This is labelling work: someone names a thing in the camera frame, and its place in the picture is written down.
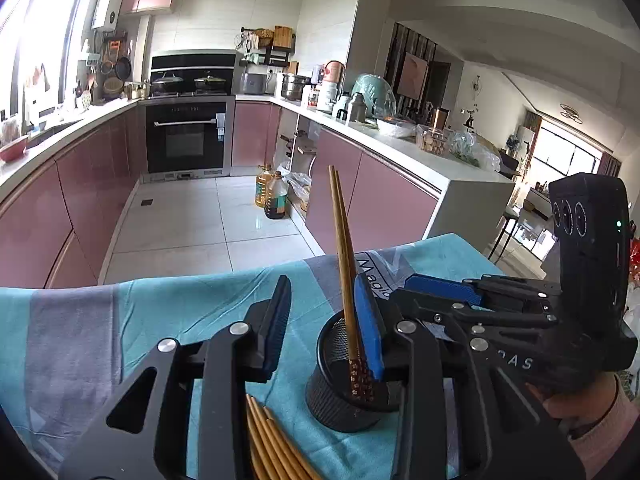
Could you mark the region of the pink sleeve forearm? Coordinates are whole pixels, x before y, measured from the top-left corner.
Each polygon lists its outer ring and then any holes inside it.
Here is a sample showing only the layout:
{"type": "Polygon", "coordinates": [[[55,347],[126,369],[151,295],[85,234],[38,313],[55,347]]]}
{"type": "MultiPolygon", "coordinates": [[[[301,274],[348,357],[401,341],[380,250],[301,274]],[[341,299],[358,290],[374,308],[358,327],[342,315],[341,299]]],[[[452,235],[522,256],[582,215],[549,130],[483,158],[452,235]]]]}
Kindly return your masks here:
{"type": "Polygon", "coordinates": [[[568,442],[587,479],[639,478],[639,407],[628,399],[618,378],[608,411],[588,431],[572,431],[568,442]]]}

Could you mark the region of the person's right hand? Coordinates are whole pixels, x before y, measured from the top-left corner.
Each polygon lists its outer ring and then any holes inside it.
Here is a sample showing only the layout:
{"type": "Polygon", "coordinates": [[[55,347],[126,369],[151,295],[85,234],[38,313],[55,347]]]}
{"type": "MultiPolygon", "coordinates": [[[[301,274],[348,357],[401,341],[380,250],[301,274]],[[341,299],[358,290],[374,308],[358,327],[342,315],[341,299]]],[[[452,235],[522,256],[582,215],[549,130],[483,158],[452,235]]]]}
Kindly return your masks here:
{"type": "Polygon", "coordinates": [[[529,391],[542,403],[548,414],[567,420],[570,430],[585,434],[605,418],[618,395],[614,373],[602,373],[586,388],[576,392],[544,394],[541,388],[527,384],[529,391]]]}

